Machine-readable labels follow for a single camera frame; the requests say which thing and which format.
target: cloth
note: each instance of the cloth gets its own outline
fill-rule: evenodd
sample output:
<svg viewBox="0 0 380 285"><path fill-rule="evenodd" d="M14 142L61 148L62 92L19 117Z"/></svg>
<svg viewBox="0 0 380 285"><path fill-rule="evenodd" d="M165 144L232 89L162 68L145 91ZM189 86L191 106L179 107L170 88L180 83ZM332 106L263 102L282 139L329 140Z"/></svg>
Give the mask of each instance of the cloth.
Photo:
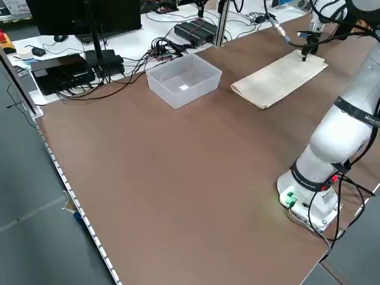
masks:
<svg viewBox="0 0 380 285"><path fill-rule="evenodd" d="M233 83L231 88L256 107L266 109L285 98L319 74L328 65L323 58L308 55L305 62L299 50Z"/></svg>

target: brown table surface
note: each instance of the brown table surface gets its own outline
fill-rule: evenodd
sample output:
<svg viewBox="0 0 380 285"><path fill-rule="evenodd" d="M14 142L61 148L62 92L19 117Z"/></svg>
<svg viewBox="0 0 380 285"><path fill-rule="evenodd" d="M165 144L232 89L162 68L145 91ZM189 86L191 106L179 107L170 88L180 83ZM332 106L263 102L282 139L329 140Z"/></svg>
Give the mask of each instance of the brown table surface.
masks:
<svg viewBox="0 0 380 285"><path fill-rule="evenodd" d="M284 27L293 36L308 22ZM223 71L220 86L179 110L145 76L107 99L44 107L38 124L123 284L301 283L326 246L286 217L276 181L372 46L321 47L330 66L268 110L230 85L292 50L273 29L199 53ZM350 174L372 189L378 150ZM346 208L358 202L345 192Z"/></svg>

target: black box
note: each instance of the black box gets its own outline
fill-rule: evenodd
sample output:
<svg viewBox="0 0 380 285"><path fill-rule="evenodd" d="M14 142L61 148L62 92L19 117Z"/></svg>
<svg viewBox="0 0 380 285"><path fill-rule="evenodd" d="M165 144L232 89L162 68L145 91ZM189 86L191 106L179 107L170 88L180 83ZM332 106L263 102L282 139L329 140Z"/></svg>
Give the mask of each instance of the black box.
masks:
<svg viewBox="0 0 380 285"><path fill-rule="evenodd" d="M95 80L94 72L77 53L33 62L31 73L43 95L64 91Z"/></svg>
<svg viewBox="0 0 380 285"><path fill-rule="evenodd" d="M181 38L194 43L196 46L202 46L206 42L213 41L213 35L195 24L181 23L174 26L174 32Z"/></svg>
<svg viewBox="0 0 380 285"><path fill-rule="evenodd" d="M213 42L216 35L217 26L214 24L211 24L207 21L204 21L203 19L196 19L194 21L191 21L190 24L193 24L195 26L198 26L201 30L206 31L207 33L210 33L212 35L209 42Z"/></svg>

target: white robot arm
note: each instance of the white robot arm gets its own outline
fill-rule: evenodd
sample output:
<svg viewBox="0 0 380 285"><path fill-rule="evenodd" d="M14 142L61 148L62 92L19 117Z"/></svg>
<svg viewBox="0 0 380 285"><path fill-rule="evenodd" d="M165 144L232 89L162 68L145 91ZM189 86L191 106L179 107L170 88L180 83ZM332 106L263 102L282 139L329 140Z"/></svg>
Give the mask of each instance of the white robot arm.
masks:
<svg viewBox="0 0 380 285"><path fill-rule="evenodd" d="M344 20L347 16L347 7L345 0L317 0L315 8L328 18L334 20ZM315 12L312 13L313 18L310 22L309 30L313 33L321 33L327 23L320 18Z"/></svg>
<svg viewBox="0 0 380 285"><path fill-rule="evenodd" d="M366 20L374 29L378 27L380 1L345 2L350 12ZM312 27L323 29L323 24L317 16L313 17L313 21ZM292 211L300 219L307 223L311 221L319 230L324 230L334 220L337 209L340 208L337 194L332 188L336 181L334 174L338 171L345 173L350 168L350 158L370 138L374 139L373 133L380 127L379 106L380 43L377 42L345 94L330 107L316 128L309 145L290 169L278 179L280 202L285 207L289 208L291 204Z"/></svg>
<svg viewBox="0 0 380 285"><path fill-rule="evenodd" d="M333 20L344 20L347 16L347 5L345 0L317 0L315 8L324 16ZM309 25L309 31L299 32L300 37L304 37L308 44L316 43L320 40L325 25L328 23L326 19L321 18L316 12L312 13L312 20ZM312 47L304 47L302 49L303 61L309 53L312 55L318 51L318 45Z"/></svg>

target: metal pole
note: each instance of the metal pole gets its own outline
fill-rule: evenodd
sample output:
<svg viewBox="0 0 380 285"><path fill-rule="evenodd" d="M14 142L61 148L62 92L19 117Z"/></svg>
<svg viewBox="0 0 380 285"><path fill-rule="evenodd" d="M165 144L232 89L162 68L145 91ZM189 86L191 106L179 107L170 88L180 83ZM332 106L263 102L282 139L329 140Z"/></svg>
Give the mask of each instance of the metal pole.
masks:
<svg viewBox="0 0 380 285"><path fill-rule="evenodd" d="M100 41L99 41L99 35L97 33L96 29L96 20L94 18L92 6L91 6L91 0L84 0L84 7L86 9L87 18L88 18L88 25L90 26L91 35L93 37L93 43L95 47L96 57L97 57L97 63L98 65L102 65L104 57L102 54L102 49L100 47Z"/></svg>
<svg viewBox="0 0 380 285"><path fill-rule="evenodd" d="M231 0L220 0L218 12L219 12L219 20L218 20L218 28L216 30L215 35L215 47L220 48L223 44L224 40L224 31L226 30L227 24L227 16L230 8Z"/></svg>

